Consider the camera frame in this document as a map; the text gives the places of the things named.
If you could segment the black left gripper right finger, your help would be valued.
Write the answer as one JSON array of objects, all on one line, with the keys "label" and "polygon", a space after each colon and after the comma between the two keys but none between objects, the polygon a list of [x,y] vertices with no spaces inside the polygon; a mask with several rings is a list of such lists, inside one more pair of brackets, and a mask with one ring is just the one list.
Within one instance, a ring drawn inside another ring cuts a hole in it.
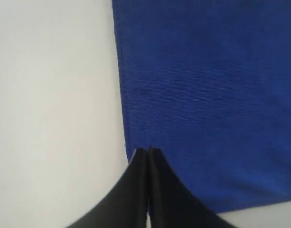
[{"label": "black left gripper right finger", "polygon": [[148,152],[149,214],[153,228],[229,228],[183,185],[162,150]]}]

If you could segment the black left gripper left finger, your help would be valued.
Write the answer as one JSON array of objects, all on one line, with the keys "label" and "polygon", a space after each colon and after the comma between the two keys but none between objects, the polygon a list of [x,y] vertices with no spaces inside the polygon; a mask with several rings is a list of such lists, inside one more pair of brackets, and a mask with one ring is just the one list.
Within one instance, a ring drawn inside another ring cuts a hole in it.
[{"label": "black left gripper left finger", "polygon": [[147,151],[136,149],[110,192],[70,228],[145,228],[147,226]]}]

